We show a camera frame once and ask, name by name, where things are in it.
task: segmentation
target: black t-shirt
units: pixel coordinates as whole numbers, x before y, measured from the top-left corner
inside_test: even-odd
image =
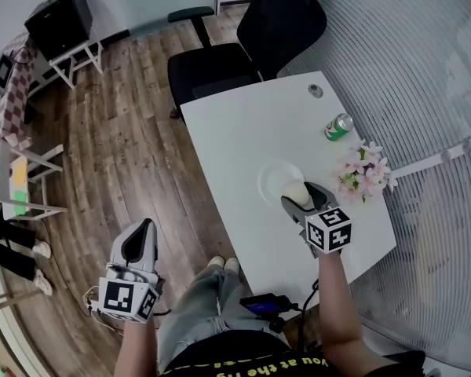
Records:
[[[190,345],[167,366],[168,377],[274,377],[310,375],[336,377],[340,373],[322,354],[295,352],[262,331],[226,331]],[[404,364],[374,370],[367,377],[422,375]]]

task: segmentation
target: checkered tablecloth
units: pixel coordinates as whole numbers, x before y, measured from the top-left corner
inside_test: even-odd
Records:
[[[38,51],[25,29],[4,48],[6,56],[12,55],[16,62],[4,94],[0,99],[0,137],[19,150],[31,145],[23,130],[24,110],[28,90],[33,79],[33,68]]]

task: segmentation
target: black box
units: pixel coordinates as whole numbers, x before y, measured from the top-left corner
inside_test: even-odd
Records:
[[[40,4],[24,23],[47,60],[89,39],[93,16],[86,0],[56,0]]]

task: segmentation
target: foot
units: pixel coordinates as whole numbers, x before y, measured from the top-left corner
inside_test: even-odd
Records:
[[[35,278],[33,279],[33,283],[45,295],[53,295],[53,287],[51,286],[50,282],[47,280],[46,276],[40,269],[35,270]]]
[[[43,240],[35,239],[35,245],[31,249],[34,253],[40,254],[45,258],[50,258],[53,254],[50,245]]]
[[[241,265],[239,264],[239,260],[236,257],[229,258],[225,263],[224,269],[228,269],[232,271],[236,275],[239,275],[239,271],[241,270]]]
[[[221,257],[220,255],[217,255],[216,257],[213,257],[211,261],[208,263],[208,267],[210,265],[218,265],[219,267],[223,268],[225,264],[225,259]]]

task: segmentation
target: glass wall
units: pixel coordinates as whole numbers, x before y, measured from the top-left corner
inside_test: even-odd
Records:
[[[393,169],[471,138],[471,0],[318,0],[328,26],[280,75],[321,70]],[[386,196],[398,246],[352,284],[378,329],[471,370],[471,153]]]

